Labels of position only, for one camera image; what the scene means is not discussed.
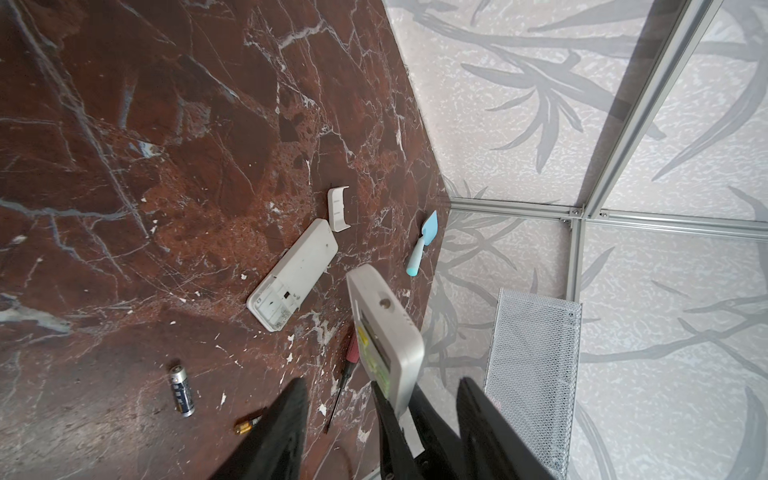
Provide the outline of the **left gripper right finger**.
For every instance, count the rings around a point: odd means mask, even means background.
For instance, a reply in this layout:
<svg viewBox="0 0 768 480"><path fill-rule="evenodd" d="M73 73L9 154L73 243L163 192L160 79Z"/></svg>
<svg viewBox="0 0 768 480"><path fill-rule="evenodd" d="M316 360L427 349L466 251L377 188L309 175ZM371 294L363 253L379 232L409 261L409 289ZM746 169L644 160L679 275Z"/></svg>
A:
<svg viewBox="0 0 768 480"><path fill-rule="evenodd" d="M461 379L456 408L468 479L553 479L473 379Z"/></svg>

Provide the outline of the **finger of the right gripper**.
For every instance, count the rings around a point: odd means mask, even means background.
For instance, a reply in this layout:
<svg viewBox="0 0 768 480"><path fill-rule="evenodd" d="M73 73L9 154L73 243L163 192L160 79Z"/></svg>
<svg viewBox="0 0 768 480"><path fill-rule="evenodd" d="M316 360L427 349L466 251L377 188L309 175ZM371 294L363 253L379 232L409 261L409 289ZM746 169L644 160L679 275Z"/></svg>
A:
<svg viewBox="0 0 768 480"><path fill-rule="evenodd" d="M379 423L381 478L421 480L423 476L400 428L398 417L375 381L371 387Z"/></svg>
<svg viewBox="0 0 768 480"><path fill-rule="evenodd" d="M418 385L409 401L411 417L424 448L416 465L424 479L462 479L466 463L462 442L456 432L432 407Z"/></svg>

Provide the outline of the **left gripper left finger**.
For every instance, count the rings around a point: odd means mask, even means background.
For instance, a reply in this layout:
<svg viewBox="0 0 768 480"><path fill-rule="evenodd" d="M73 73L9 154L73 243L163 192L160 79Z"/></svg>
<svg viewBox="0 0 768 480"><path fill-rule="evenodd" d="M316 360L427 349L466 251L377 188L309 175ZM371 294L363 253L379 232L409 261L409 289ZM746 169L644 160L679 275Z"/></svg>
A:
<svg viewBox="0 0 768 480"><path fill-rule="evenodd" d="M211 479L298 479L307 417L307 382L295 378Z"/></svg>

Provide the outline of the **black orange battery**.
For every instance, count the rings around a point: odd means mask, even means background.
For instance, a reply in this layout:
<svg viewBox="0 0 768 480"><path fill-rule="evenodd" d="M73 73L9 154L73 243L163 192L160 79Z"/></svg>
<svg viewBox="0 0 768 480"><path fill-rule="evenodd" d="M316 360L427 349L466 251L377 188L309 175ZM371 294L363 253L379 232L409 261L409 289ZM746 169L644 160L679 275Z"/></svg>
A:
<svg viewBox="0 0 768 480"><path fill-rule="evenodd" d="M253 427L260 421L261 414L250 415L246 418L240 419L233 427L234 432L237 435L245 435L250 432Z"/></svg>
<svg viewBox="0 0 768 480"><path fill-rule="evenodd" d="M194 401L187 372L181 364L170 368L169 382L177 411L185 418L191 416L195 410Z"/></svg>

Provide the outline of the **white remote control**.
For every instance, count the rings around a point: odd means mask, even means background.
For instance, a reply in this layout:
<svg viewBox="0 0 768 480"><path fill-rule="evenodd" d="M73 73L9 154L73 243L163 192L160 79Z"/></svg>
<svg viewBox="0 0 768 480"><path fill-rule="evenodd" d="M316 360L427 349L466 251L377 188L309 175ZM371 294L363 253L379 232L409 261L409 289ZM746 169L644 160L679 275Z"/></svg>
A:
<svg viewBox="0 0 768 480"><path fill-rule="evenodd" d="M315 219L250 294L248 310L267 331L282 330L337 252L329 222Z"/></svg>
<svg viewBox="0 0 768 480"><path fill-rule="evenodd" d="M425 354L419 329L370 264L346 274L360 360L396 416L408 408Z"/></svg>

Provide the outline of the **pink handled screwdriver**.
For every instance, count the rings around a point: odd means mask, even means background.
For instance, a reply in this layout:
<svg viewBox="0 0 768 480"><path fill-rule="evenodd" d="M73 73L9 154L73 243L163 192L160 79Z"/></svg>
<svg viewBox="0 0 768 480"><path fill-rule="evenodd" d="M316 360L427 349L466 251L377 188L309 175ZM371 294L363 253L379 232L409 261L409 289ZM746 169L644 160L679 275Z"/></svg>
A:
<svg viewBox="0 0 768 480"><path fill-rule="evenodd" d="M354 370L356 368L357 363L359 362L360 353L359 353L359 345L357 340L357 330L353 329L352 336L348 345L348 349L346 351L345 355L345 363L344 368L342 370L341 378L338 382L338 390L337 395L334 400L334 404L331 410L330 415L328 416L328 420L325 424L323 432L327 434L330 430L330 427L332 425L333 416L336 412L339 400L341 398L341 395L346 387L347 382L350 380L352 374L354 373Z"/></svg>

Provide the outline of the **white battery cover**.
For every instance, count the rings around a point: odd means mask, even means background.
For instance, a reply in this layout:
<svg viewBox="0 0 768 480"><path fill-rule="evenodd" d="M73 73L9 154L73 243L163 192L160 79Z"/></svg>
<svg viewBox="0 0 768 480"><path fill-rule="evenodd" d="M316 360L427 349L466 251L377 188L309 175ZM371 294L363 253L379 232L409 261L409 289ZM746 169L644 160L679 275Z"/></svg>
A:
<svg viewBox="0 0 768 480"><path fill-rule="evenodd" d="M334 233L350 228L345 219L344 193L348 186L331 188L327 194L329 225Z"/></svg>

